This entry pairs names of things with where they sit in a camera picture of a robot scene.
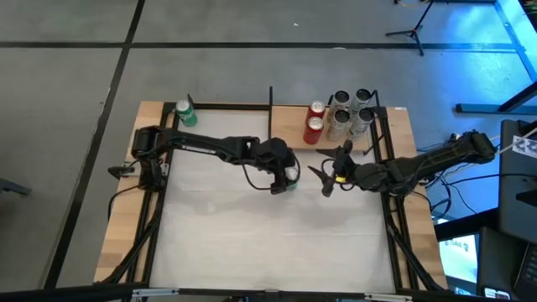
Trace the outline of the black laptop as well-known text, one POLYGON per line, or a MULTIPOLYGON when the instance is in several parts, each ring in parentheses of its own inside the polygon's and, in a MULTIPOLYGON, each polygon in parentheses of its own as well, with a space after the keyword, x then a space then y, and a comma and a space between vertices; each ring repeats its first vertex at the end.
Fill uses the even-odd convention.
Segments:
POLYGON ((537 302, 537 245, 483 227, 477 261, 480 295, 537 302))

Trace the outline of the Celsius can with pineapple print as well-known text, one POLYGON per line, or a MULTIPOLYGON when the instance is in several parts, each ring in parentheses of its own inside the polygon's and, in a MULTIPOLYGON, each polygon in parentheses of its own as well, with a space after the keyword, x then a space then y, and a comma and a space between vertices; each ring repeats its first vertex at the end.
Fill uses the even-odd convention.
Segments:
POLYGON ((346 110, 337 110, 331 115, 330 125, 326 133, 326 139, 336 141, 347 129, 350 121, 350 114, 346 110))

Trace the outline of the green Sprite can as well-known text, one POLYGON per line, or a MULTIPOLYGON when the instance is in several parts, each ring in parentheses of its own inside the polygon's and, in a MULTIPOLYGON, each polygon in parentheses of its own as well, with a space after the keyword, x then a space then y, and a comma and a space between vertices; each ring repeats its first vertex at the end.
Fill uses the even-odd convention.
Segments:
POLYGON ((197 116, 190 101, 180 100, 176 102, 175 113, 186 127, 194 127, 197 124, 197 116))
POLYGON ((299 170, 295 167, 288 167, 284 170, 284 172, 285 172, 287 190, 294 190, 297 187, 297 184, 300 178, 299 170))

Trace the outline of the black metal table frame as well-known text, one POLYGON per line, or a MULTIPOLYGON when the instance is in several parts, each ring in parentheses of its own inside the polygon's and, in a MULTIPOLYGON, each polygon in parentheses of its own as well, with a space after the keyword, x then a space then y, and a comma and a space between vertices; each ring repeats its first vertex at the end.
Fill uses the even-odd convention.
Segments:
MULTIPOLYGON (((283 133, 284 126, 292 119, 305 115, 304 105, 274 105, 270 102, 267 104, 199 103, 195 104, 194 108, 198 112, 213 110, 218 113, 259 113, 268 117, 268 132, 277 134, 283 133)), ((388 150, 392 148, 395 155, 415 155, 414 135, 408 110, 405 107, 386 107, 385 116, 387 122, 376 122, 378 135, 383 138, 383 145, 379 149, 380 154, 387 157, 388 150)), ((141 102, 133 128, 153 126, 157 123, 166 127, 179 124, 173 104, 171 102, 141 102)), ((112 221, 107 226, 94 275, 95 281, 108 277, 125 258, 128 250, 138 238, 138 234, 149 223, 149 216, 156 207, 158 196, 153 193, 146 196, 136 187, 137 184, 138 174, 119 179, 117 188, 119 195, 116 204, 112 206, 112 221)), ((418 188, 415 193, 406 198, 405 202, 391 199, 390 205, 393 208, 401 207, 398 213, 393 214, 395 223, 399 229, 408 230, 406 236, 416 257, 431 277, 445 288, 447 280, 441 263, 433 221, 426 216, 429 213, 429 206, 426 204, 425 191, 418 188)))

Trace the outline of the grey floor object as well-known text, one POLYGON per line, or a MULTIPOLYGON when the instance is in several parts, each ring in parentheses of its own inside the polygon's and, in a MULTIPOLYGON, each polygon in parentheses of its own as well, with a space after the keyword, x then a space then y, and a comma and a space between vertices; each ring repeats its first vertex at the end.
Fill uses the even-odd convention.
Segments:
POLYGON ((0 178, 0 193, 3 192, 13 192, 19 195, 29 195, 32 190, 23 185, 19 185, 10 180, 5 180, 0 178))

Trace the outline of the lit monitor screen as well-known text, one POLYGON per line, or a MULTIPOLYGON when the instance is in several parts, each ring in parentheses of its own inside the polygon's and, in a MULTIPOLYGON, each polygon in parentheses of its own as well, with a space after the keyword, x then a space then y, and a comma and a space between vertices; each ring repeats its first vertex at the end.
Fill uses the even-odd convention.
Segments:
POLYGON ((458 294, 477 293, 477 234, 439 242, 448 288, 458 294))

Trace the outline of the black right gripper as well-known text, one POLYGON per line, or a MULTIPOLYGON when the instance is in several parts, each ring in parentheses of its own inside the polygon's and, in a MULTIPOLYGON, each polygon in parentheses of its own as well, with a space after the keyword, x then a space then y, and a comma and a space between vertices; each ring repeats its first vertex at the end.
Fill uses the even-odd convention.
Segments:
POLYGON ((321 193, 323 196, 330 196, 335 184, 339 184, 342 190, 349 191, 355 186, 354 170, 357 165, 351 158, 353 142, 346 140, 342 146, 335 148, 318 148, 317 153, 327 156, 333 161, 333 171, 329 176, 323 170, 308 166, 308 169, 313 172, 323 185, 321 193))

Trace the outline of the black computer case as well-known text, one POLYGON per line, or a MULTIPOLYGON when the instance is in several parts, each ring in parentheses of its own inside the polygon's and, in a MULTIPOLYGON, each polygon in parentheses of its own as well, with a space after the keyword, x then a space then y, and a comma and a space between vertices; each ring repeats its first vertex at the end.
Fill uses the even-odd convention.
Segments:
POLYGON ((503 232, 537 244, 537 159, 512 151, 513 136, 537 140, 537 130, 526 137, 525 121, 501 123, 499 155, 499 225, 503 232))

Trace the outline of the silver frame bracket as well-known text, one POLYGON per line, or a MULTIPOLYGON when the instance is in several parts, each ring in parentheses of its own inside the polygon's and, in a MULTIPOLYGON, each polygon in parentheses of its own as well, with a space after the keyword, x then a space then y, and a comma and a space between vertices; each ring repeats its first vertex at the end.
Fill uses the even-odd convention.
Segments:
POLYGON ((178 295, 178 289, 134 289, 132 292, 133 298, 149 298, 149 297, 158 297, 158 296, 171 296, 178 295))
POLYGON ((364 299, 372 302, 413 302, 408 295, 365 293, 364 299))

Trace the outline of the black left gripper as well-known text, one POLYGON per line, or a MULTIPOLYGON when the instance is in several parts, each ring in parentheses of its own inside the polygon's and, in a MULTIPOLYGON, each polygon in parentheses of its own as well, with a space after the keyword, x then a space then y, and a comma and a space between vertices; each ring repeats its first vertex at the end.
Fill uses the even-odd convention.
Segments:
POLYGON ((270 193, 272 195, 284 193, 288 189, 290 182, 285 178, 284 172, 284 170, 288 167, 295 167, 299 169, 298 159, 296 157, 291 157, 290 159, 285 159, 275 163, 275 166, 272 170, 274 181, 270 185, 270 193))

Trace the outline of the black tripod stand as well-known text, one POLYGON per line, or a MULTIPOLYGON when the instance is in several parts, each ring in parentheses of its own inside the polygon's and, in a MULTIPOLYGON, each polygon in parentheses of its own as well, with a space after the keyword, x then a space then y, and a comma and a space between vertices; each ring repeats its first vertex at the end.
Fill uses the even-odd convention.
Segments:
POLYGON ((423 23, 425 17, 427 16, 428 12, 430 11, 431 7, 433 6, 433 3, 435 2, 435 0, 425 0, 425 2, 427 3, 427 7, 426 7, 425 11, 422 13, 422 15, 420 16, 420 19, 417 22, 417 24, 412 29, 403 30, 403 31, 388 32, 388 33, 385 34, 386 37, 403 35, 403 36, 406 36, 407 38, 412 39, 417 45, 417 48, 418 48, 420 56, 423 56, 425 53, 424 53, 423 45, 422 45, 422 43, 420 41, 419 31, 422 29, 422 27, 423 27, 422 23, 423 23))

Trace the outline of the wooden shelf board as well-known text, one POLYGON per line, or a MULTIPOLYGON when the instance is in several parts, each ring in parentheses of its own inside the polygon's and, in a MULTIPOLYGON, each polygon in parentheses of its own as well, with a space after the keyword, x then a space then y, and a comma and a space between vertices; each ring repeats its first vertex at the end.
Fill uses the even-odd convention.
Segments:
POLYGON ((336 141, 330 141, 326 138, 326 128, 317 144, 306 143, 303 134, 307 112, 306 106, 272 106, 270 137, 283 139, 293 149, 332 149, 343 145, 347 135, 343 135, 336 141))

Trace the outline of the Celsius can with yellow label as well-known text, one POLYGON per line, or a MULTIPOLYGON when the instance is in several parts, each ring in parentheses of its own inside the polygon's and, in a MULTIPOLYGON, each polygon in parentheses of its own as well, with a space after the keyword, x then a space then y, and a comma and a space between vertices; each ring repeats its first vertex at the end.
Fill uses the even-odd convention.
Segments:
POLYGON ((329 113, 333 115, 339 110, 345 110, 349 101, 350 96, 346 91, 335 92, 330 101, 329 113))

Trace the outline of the white marker paper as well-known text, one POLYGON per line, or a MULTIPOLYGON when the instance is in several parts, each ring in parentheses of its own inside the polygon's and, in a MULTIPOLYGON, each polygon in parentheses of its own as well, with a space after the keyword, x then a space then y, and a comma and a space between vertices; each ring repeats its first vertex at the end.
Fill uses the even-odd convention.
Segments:
POLYGON ((513 136, 512 151, 517 154, 537 159, 537 140, 513 136))

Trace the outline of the red Coca-Cola can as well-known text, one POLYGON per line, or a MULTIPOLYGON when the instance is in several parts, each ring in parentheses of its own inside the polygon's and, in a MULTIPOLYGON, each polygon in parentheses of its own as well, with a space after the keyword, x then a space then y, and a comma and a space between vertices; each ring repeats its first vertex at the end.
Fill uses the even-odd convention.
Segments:
POLYGON ((305 124, 303 140, 308 144, 316 144, 323 132, 324 122, 320 117, 310 117, 305 124))
POLYGON ((308 121, 312 117, 319 117, 320 119, 324 118, 326 112, 326 105, 321 101, 313 101, 309 107, 305 118, 305 124, 308 124, 308 121))

